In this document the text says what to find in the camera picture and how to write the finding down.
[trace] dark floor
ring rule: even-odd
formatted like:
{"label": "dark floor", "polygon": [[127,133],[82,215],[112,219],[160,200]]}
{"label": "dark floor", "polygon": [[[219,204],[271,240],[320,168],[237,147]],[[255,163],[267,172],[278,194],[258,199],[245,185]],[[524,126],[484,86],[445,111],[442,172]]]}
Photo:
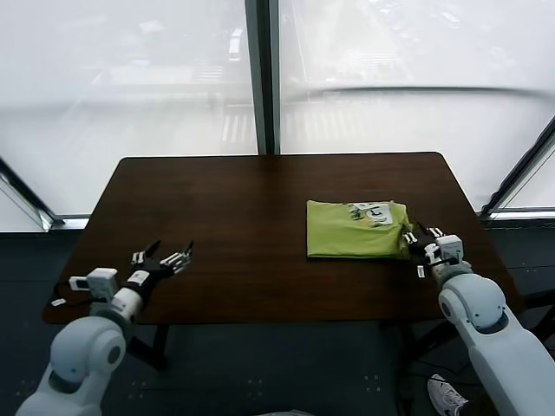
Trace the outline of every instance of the dark floor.
{"label": "dark floor", "polygon": [[[523,293],[555,289],[555,228],[490,230]],[[4,357],[0,414],[13,414],[36,387],[60,330],[45,325],[41,310],[78,233],[0,237],[0,324]],[[525,325],[538,311],[521,316]],[[434,322],[415,324],[415,332]],[[151,339],[153,328],[140,327]],[[393,372],[400,338],[377,322],[173,327],[167,343],[170,369],[158,374],[127,357],[103,401],[106,415],[254,415],[292,408],[324,415],[395,415]],[[425,357],[459,369],[467,353],[457,339]],[[471,367],[460,376],[415,363],[412,372],[476,381]],[[433,415],[425,379],[410,381],[414,415]],[[479,387],[461,387],[469,397]]]}

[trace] wooden table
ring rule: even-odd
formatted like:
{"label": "wooden table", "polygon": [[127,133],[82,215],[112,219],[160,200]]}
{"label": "wooden table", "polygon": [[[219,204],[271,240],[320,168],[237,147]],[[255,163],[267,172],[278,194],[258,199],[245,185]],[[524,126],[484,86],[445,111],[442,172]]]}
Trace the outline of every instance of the wooden table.
{"label": "wooden table", "polygon": [[[126,280],[134,251],[160,255],[195,241],[189,268],[160,283],[140,322],[421,320],[441,317],[437,288],[393,260],[306,258],[306,201],[394,200],[413,221],[457,234],[475,272],[522,301],[447,163],[438,153],[124,159],[60,281],[95,267]],[[71,293],[70,302],[84,299]],[[87,307],[53,308],[48,323]]]}

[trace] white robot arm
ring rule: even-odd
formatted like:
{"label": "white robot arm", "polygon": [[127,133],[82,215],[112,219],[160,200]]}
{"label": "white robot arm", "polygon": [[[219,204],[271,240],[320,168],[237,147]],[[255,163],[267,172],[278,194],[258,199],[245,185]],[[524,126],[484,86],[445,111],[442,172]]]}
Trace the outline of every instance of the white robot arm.
{"label": "white robot arm", "polygon": [[467,344],[470,361],[499,414],[554,414],[553,358],[522,328],[497,283],[476,275],[463,261],[461,240],[439,229],[428,230],[435,237],[432,243],[412,233],[405,238],[411,246],[423,247],[425,263],[440,289],[441,310]]}
{"label": "white robot arm", "polygon": [[[94,299],[91,316],[68,324],[50,347],[50,363],[36,392],[16,416],[100,416],[101,400],[112,372],[120,365],[131,327],[147,305],[156,284],[180,273],[190,262],[192,245],[164,260],[152,259],[160,242],[134,253],[135,272],[117,289],[115,269],[94,269],[86,277],[71,277],[74,290],[88,290]],[[58,299],[54,305],[63,306]]]}

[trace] sticker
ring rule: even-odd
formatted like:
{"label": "sticker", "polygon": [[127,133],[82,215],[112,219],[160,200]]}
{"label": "sticker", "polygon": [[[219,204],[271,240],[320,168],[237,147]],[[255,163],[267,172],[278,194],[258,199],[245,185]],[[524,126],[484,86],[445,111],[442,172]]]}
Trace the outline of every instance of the sticker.
{"label": "sticker", "polygon": [[66,302],[65,299],[56,299],[55,301],[52,301],[50,304],[52,306],[60,306],[63,305]]}
{"label": "sticker", "polygon": [[137,283],[139,286],[141,286],[149,276],[150,273],[148,273],[147,271],[137,270],[131,275],[131,277],[128,278],[127,281]]}
{"label": "sticker", "polygon": [[118,310],[119,312],[121,312],[123,309],[125,309],[125,303],[121,299],[118,299],[117,297],[112,299],[111,306],[112,306],[112,308]]}
{"label": "sticker", "polygon": [[389,209],[389,204],[369,204],[366,215],[372,221],[379,224],[393,224],[393,216]]}

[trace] shoe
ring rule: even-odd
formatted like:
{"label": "shoe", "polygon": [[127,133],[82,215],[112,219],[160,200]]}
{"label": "shoe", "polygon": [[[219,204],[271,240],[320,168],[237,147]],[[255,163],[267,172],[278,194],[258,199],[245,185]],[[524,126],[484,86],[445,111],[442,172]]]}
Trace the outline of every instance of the shoe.
{"label": "shoe", "polygon": [[460,408],[468,402],[438,374],[428,380],[428,395],[441,416],[458,416]]}

